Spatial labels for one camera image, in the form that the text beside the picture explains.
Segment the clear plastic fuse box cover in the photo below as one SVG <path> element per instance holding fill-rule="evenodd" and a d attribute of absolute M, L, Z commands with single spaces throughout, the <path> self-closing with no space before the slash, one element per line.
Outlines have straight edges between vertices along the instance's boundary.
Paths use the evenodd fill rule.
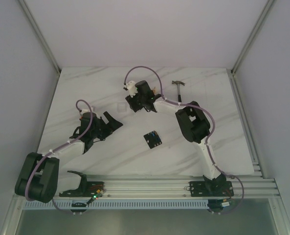
<path fill-rule="evenodd" d="M 117 104 L 117 111 L 119 113 L 125 113 L 127 111 L 127 104 L 124 102 L 119 102 Z"/>

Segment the black fuse box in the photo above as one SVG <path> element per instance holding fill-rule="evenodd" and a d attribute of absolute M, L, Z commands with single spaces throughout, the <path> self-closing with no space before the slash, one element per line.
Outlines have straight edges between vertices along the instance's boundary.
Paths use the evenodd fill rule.
<path fill-rule="evenodd" d="M 162 141 L 156 131 L 145 134 L 143 137 L 150 149 L 153 149 L 162 144 Z"/>

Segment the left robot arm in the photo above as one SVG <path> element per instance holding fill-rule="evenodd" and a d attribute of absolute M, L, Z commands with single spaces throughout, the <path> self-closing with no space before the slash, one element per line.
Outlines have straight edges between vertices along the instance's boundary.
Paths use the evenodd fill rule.
<path fill-rule="evenodd" d="M 66 143 L 46 154 L 30 152 L 16 181 L 15 194 L 42 203 L 50 202 L 56 193 L 71 192 L 77 197 L 86 195 L 89 189 L 86 174 L 76 170 L 61 172 L 61 168 L 123 126 L 108 112 L 103 116 L 107 122 L 94 112 L 82 110 L 80 125 Z"/>

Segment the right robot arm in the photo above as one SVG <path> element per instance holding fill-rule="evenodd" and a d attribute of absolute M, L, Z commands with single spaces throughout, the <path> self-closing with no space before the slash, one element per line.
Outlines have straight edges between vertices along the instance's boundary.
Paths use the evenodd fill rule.
<path fill-rule="evenodd" d="M 125 83 L 123 89 L 129 92 L 126 101 L 134 112 L 144 108 L 148 112 L 176 117 L 183 137 L 194 145 L 201 161 L 204 178 L 201 189 L 208 196 L 223 196 L 226 177 L 216 168 L 214 157 L 211 155 L 212 147 L 207 142 L 210 123 L 198 103 L 193 101 L 185 106 L 180 102 L 168 100 L 161 94 L 154 94 L 145 80 Z"/>

